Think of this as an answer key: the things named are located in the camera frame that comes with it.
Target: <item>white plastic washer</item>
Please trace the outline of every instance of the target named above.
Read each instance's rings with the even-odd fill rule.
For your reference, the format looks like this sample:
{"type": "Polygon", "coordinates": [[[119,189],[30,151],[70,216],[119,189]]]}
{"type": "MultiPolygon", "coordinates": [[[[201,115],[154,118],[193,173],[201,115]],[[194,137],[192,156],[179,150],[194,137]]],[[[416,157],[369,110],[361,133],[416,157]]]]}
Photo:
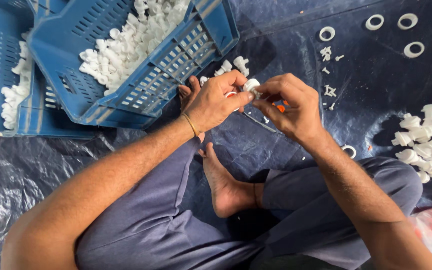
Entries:
{"type": "Polygon", "coordinates": [[[326,27],[323,27],[322,29],[321,29],[321,31],[319,31],[319,38],[322,40],[322,41],[330,41],[330,40],[332,40],[334,37],[335,37],[335,34],[336,34],[336,31],[335,31],[335,29],[334,28],[332,28],[332,27],[330,27],[330,26],[326,26],[326,27]],[[325,32],[329,32],[329,34],[331,35],[329,38],[324,38],[323,37],[323,33],[325,33],[325,32]]]}
{"type": "Polygon", "coordinates": [[[411,42],[411,43],[409,43],[408,45],[406,45],[406,47],[404,47],[404,54],[405,54],[407,57],[409,57],[409,58],[415,58],[415,57],[418,57],[418,56],[420,56],[423,52],[424,52],[424,45],[423,45],[423,43],[421,43],[421,42],[419,42],[419,41],[411,42]],[[419,46],[419,47],[421,48],[421,51],[419,51],[418,53],[411,52],[410,48],[411,48],[411,46],[413,46],[413,45],[417,45],[417,46],[419,46]]]}
{"type": "Polygon", "coordinates": [[[385,19],[383,18],[382,15],[375,14],[375,15],[372,15],[371,17],[369,17],[369,19],[366,21],[366,28],[368,28],[371,31],[375,31],[375,30],[378,30],[379,28],[381,28],[381,26],[383,26],[384,22],[385,22],[385,19]],[[371,19],[373,19],[373,18],[378,18],[381,20],[381,22],[378,25],[371,24],[371,19]]]}
{"type": "Polygon", "coordinates": [[[229,95],[234,96],[234,95],[236,95],[236,94],[237,94],[236,92],[229,92],[229,93],[225,94],[224,97],[225,97],[225,98],[228,98],[229,95]]]}
{"type": "Polygon", "coordinates": [[[408,30],[410,28],[413,28],[416,24],[418,23],[418,17],[413,14],[413,13],[406,13],[403,16],[401,16],[401,18],[399,18],[398,22],[397,22],[397,27],[399,27],[399,29],[402,30],[408,30]],[[401,21],[404,19],[409,19],[411,20],[411,25],[410,26],[404,26],[401,24],[401,21]]]}
{"type": "Polygon", "coordinates": [[[353,155],[350,156],[351,159],[353,159],[356,156],[356,149],[354,149],[354,147],[352,147],[351,145],[343,145],[341,146],[341,149],[344,151],[346,149],[350,149],[351,151],[353,151],[353,155]]]}

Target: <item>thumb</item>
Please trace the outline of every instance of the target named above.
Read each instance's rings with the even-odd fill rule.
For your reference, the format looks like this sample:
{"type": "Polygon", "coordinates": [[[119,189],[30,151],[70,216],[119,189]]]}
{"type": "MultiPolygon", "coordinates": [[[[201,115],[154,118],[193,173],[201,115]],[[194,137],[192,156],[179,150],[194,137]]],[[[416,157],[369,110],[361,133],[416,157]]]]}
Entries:
{"type": "Polygon", "coordinates": [[[229,104],[231,112],[239,107],[244,107],[244,105],[250,103],[255,99],[255,95],[251,92],[239,92],[236,95],[226,98],[226,102],[229,104]]]}
{"type": "Polygon", "coordinates": [[[278,124],[282,123],[285,119],[284,114],[276,106],[265,100],[255,100],[252,105],[271,119],[275,126],[278,126],[278,124]]]}

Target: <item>blue plastic crate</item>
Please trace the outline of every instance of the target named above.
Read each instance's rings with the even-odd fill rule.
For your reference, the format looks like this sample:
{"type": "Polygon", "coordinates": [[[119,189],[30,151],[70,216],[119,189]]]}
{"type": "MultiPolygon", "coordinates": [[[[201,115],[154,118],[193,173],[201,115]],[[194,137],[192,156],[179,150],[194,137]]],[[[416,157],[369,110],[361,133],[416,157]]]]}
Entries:
{"type": "Polygon", "coordinates": [[[7,130],[3,126],[1,117],[4,95],[3,86],[18,85],[19,76],[11,68],[19,61],[19,40],[21,33],[26,32],[34,24],[34,17],[26,0],[0,0],[0,136],[49,136],[70,138],[92,138],[95,129],[88,126],[76,125],[69,120],[62,109],[45,107],[40,102],[39,86],[44,82],[41,72],[36,72],[33,64],[32,86],[30,95],[18,106],[16,127],[7,130]]]}
{"type": "Polygon", "coordinates": [[[136,14],[132,0],[73,0],[60,14],[41,19],[28,38],[35,61],[76,123],[145,129],[176,96],[178,84],[219,61],[239,39],[228,0],[193,0],[183,22],[115,93],[103,97],[105,87],[78,70],[78,56],[94,48],[96,39],[109,38],[129,12],[136,14]]]}

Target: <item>foot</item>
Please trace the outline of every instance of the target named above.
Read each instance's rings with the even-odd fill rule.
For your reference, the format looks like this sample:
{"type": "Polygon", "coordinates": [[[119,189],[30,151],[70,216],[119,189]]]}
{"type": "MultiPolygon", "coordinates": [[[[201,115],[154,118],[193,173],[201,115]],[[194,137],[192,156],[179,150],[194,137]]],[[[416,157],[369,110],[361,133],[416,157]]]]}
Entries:
{"type": "MultiPolygon", "coordinates": [[[[196,76],[189,77],[189,83],[191,84],[191,88],[180,84],[179,85],[179,100],[181,101],[181,114],[188,109],[191,103],[195,100],[196,96],[201,91],[201,86],[199,85],[198,78],[196,76]]],[[[201,132],[198,136],[201,140],[201,143],[205,140],[205,133],[201,132]]]]}
{"type": "Polygon", "coordinates": [[[257,208],[254,184],[234,179],[219,162],[213,143],[208,143],[206,151],[199,149],[198,153],[202,156],[204,173],[211,187],[213,208],[218,217],[227,218],[244,209],[257,208]]]}

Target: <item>forearm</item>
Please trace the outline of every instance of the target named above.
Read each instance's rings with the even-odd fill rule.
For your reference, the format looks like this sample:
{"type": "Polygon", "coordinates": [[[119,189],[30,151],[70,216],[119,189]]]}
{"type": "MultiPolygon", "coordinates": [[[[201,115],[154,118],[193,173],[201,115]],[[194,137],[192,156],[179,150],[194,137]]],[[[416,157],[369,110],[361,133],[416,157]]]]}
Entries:
{"type": "Polygon", "coordinates": [[[355,226],[406,220],[396,203],[337,145],[325,130],[318,143],[303,145],[314,157],[329,192],[355,226]]]}
{"type": "MultiPolygon", "coordinates": [[[[106,156],[71,177],[22,215],[11,227],[6,242],[26,241],[22,244],[25,246],[30,241],[44,241],[56,244],[58,250],[71,249],[72,252],[76,238],[99,214],[193,136],[188,121],[180,117],[106,156]]],[[[2,265],[11,267],[4,263],[7,257],[12,256],[3,256],[2,265]]]]}

